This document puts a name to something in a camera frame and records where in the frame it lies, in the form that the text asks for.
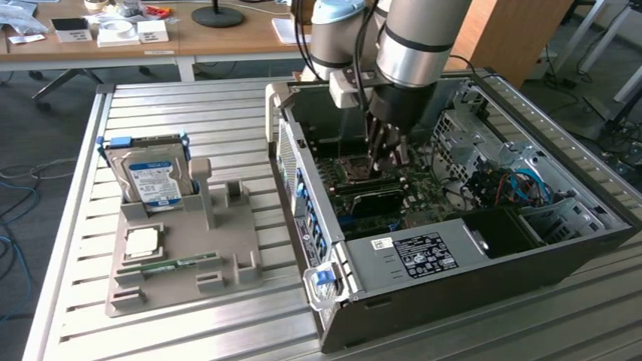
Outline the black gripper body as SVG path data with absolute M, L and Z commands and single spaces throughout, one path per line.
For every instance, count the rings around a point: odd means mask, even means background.
M 437 87 L 438 83 L 419 88 L 394 84 L 374 87 L 370 113 L 401 132 L 409 132 L 422 119 Z

